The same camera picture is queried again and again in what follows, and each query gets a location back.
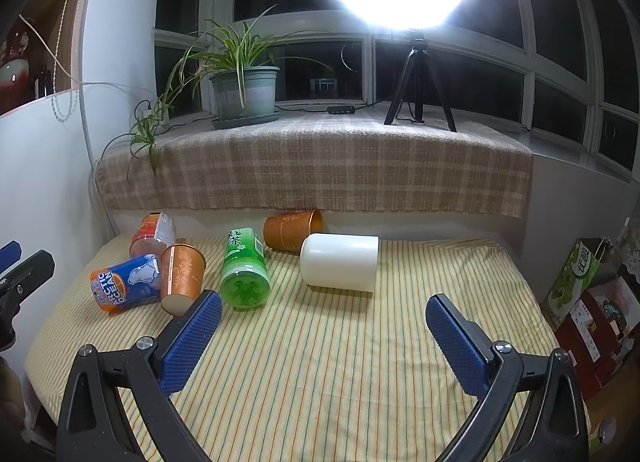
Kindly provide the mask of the orange lemon tea cup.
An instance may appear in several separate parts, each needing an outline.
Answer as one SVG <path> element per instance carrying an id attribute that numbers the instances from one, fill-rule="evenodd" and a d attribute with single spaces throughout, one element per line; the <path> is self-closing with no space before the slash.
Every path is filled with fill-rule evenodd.
<path id="1" fill-rule="evenodd" d="M 163 252 L 176 243 L 175 225 L 165 212 L 146 215 L 132 237 L 129 256 L 134 257 L 153 254 L 161 256 Z"/>

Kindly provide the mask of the blue arctic ocean cup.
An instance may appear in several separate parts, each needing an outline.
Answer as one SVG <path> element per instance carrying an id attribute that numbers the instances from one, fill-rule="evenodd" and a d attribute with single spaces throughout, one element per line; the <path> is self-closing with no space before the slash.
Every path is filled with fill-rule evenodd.
<path id="1" fill-rule="evenodd" d="M 160 261 L 155 254 L 145 254 L 97 269 L 90 275 L 90 287 L 103 312 L 154 303 L 160 298 Z"/>

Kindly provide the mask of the orange paper cup near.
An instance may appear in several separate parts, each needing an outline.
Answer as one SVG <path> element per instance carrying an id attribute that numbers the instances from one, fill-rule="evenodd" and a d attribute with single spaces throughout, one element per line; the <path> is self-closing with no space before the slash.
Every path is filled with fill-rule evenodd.
<path id="1" fill-rule="evenodd" d="M 186 243 L 168 247 L 160 256 L 160 305 L 171 316 L 183 316 L 202 292 L 204 255 Z"/>

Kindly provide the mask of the orange paper cup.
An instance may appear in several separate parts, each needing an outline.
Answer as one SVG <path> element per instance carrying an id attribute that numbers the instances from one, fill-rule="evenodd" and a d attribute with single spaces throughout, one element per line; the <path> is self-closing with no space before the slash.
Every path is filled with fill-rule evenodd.
<path id="1" fill-rule="evenodd" d="M 183 316 L 202 292 L 204 255 L 186 243 L 168 247 L 160 256 L 160 305 L 171 316 Z"/>
<path id="2" fill-rule="evenodd" d="M 323 228 L 321 212 L 308 210 L 268 217 L 262 234 L 269 248 L 299 253 L 306 238 L 312 234 L 322 233 Z"/>

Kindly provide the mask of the green tea bottle cup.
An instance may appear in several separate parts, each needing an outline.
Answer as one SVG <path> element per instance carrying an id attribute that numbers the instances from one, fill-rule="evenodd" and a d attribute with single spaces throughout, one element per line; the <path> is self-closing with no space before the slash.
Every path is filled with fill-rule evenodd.
<path id="1" fill-rule="evenodd" d="M 250 227 L 229 231 L 220 274 L 220 295 L 235 309 L 266 304 L 271 289 L 264 245 Z"/>

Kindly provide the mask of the white cylindrical cup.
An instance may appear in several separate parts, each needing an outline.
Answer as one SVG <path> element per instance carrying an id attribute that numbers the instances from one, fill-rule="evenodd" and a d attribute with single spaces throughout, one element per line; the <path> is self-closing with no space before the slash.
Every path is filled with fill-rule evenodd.
<path id="1" fill-rule="evenodd" d="M 373 293 L 379 246 L 376 236 L 309 235 L 300 250 L 300 273 L 308 286 Z"/>

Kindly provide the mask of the orange paper cup far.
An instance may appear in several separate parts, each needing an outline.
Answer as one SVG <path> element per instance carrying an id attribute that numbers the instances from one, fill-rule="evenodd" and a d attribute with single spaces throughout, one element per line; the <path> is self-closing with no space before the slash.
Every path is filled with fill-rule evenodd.
<path id="1" fill-rule="evenodd" d="M 308 210 L 268 217 L 262 234 L 269 248 L 299 253 L 306 238 L 312 234 L 322 233 L 323 228 L 321 212 Z"/>

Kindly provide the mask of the red cardboard box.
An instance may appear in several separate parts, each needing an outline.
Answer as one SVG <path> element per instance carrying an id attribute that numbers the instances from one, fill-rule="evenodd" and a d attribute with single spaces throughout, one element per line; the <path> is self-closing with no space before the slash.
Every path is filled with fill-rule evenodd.
<path id="1" fill-rule="evenodd" d="M 582 398 L 596 396 L 620 370 L 638 328 L 639 283 L 633 275 L 582 292 L 554 332 L 570 354 Z"/>

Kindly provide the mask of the green cardboard box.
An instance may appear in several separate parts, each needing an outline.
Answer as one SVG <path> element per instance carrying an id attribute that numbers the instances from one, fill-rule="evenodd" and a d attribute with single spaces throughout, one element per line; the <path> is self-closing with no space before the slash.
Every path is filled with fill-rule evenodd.
<path id="1" fill-rule="evenodd" d="M 606 238 L 577 239 L 553 286 L 541 303 L 541 312 L 551 329 L 562 325 L 570 308 L 588 289 L 611 250 Z"/>

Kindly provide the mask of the yellow striped table cloth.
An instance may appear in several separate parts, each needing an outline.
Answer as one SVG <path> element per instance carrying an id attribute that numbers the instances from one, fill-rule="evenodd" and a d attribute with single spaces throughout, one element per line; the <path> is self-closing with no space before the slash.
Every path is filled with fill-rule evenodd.
<path id="1" fill-rule="evenodd" d="M 227 240 L 189 238 L 220 295 Z M 61 461 L 585 461 L 590 422 L 559 345 L 506 248 L 483 238 L 382 241 L 373 293 L 308 286 L 271 252 L 259 308 L 222 316 L 186 386 L 165 396 L 160 302 L 103 312 L 96 253 L 30 346 L 25 370 Z M 466 395 L 425 323 L 444 293 L 491 341 L 484 398 Z"/>

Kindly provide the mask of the wooden shelf with items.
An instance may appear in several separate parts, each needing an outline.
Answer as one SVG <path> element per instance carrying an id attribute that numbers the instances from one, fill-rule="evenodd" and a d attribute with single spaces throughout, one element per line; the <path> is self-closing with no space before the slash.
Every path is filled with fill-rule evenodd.
<path id="1" fill-rule="evenodd" d="M 1 112 L 73 89 L 83 0 L 28 0 L 1 46 Z"/>

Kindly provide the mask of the beige plaid sill cloth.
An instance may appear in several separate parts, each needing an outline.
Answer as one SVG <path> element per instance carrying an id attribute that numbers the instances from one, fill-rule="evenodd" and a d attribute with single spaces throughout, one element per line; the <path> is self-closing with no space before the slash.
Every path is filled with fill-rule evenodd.
<path id="1" fill-rule="evenodd" d="M 96 168 L 107 208 L 465 213 L 522 217 L 533 156 L 491 127 L 375 114 L 281 115 L 218 130 L 192 122 L 153 156 L 113 145 Z"/>

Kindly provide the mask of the potted spider plant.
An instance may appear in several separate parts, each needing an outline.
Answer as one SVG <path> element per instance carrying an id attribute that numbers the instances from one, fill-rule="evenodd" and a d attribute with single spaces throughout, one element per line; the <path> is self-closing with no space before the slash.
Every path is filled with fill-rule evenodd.
<path id="1" fill-rule="evenodd" d="M 127 132 L 119 135 L 128 141 L 130 163 L 144 159 L 153 173 L 160 168 L 157 138 L 167 131 L 163 123 L 175 109 L 175 101 L 184 92 L 193 94 L 207 81 L 214 93 L 214 122 L 235 127 L 268 122 L 276 116 L 278 57 L 272 49 L 308 29 L 282 34 L 259 30 L 270 8 L 250 20 L 217 22 L 207 19 L 206 27 L 194 32 L 194 39 L 171 67 L 165 89 L 153 98 L 143 98 L 134 107 Z"/>

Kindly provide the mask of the black tripod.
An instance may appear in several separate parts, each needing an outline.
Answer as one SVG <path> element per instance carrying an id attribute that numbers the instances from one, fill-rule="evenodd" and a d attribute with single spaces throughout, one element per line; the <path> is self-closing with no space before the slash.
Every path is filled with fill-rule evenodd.
<path id="1" fill-rule="evenodd" d="M 414 108 L 412 109 L 412 121 L 415 123 L 424 122 L 424 106 L 425 106 L 425 85 L 426 79 L 430 78 L 435 86 L 435 91 L 444 111 L 445 120 L 450 132 L 457 132 L 457 126 L 454 122 L 454 114 L 446 96 L 444 82 L 440 75 L 436 60 L 432 57 L 430 48 L 421 31 L 411 30 L 410 51 L 402 66 L 399 81 L 396 85 L 390 108 L 386 112 L 384 119 L 385 125 L 392 125 L 397 119 L 400 106 L 404 102 L 410 79 L 414 80 Z"/>

